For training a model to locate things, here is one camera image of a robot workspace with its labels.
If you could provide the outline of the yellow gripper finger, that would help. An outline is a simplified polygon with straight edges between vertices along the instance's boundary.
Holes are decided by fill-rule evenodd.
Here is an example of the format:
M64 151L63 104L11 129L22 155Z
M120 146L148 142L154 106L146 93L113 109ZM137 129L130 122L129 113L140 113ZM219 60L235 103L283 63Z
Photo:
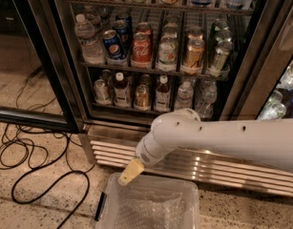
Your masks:
M121 173L118 183L126 186L144 171L144 165L138 158L133 158Z

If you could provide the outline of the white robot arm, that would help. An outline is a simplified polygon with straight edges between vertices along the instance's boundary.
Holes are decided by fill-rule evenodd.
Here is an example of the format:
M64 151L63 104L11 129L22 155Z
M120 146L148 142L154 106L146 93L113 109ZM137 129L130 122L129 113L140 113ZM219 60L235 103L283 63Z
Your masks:
M175 149L218 152L293 173L293 119L204 122L184 108L156 117L118 183L127 185Z

